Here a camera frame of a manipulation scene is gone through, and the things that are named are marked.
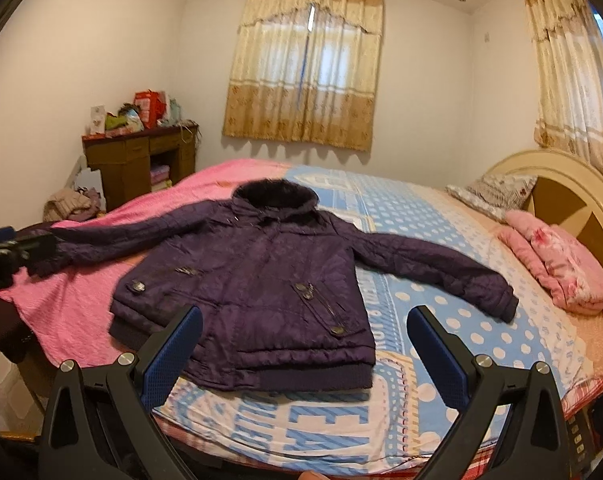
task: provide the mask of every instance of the bed frame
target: bed frame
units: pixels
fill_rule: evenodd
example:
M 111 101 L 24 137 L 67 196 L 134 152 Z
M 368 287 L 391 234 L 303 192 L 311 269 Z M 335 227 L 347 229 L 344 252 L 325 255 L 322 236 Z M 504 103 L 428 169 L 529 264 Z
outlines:
M 553 149 L 515 153 L 488 173 L 539 176 L 525 208 L 547 224 L 561 225 L 603 267 L 603 176 L 581 159 Z

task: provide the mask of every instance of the wooden desk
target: wooden desk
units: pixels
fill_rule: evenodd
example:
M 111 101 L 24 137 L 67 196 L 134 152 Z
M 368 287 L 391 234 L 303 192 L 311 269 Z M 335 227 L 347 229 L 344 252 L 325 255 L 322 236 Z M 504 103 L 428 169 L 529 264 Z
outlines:
M 195 173 L 195 136 L 179 126 L 82 140 L 88 167 L 101 171 L 109 211 L 150 192 L 151 159 L 154 164 L 170 166 L 173 184 Z

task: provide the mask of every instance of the fur-trimmed hood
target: fur-trimmed hood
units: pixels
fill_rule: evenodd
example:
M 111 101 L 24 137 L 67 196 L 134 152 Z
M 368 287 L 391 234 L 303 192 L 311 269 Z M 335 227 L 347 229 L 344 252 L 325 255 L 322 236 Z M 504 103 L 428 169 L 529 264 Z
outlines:
M 261 218 L 286 220 L 313 211 L 319 197 L 309 187 L 290 180 L 256 180 L 239 186 L 232 203 L 242 214 L 258 212 Z

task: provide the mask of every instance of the red bag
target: red bag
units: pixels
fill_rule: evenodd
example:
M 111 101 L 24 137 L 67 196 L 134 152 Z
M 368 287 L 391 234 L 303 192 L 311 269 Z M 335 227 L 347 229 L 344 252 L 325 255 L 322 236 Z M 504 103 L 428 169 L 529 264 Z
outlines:
M 140 108 L 140 119 L 146 128 L 156 128 L 157 121 L 166 112 L 166 103 L 160 99 L 159 92 L 145 90 L 135 94 L 136 104 Z

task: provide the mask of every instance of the jacket zipper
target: jacket zipper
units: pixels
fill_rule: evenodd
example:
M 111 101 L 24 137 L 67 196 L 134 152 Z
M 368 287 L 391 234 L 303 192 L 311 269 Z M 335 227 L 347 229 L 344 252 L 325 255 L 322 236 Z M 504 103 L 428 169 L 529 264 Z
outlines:
M 175 269 L 176 272 L 180 274 L 185 274 L 187 276 L 201 276 L 201 270 L 194 269 L 193 267 L 178 267 Z
M 302 297 L 305 300 L 312 300 L 316 298 L 317 301 L 326 309 L 335 322 L 335 325 L 330 328 L 330 331 L 335 335 L 342 335 L 345 332 L 344 322 L 342 321 L 339 314 L 335 312 L 326 297 L 315 288 L 312 283 L 304 285 L 303 283 L 297 283 L 295 288 L 301 292 Z

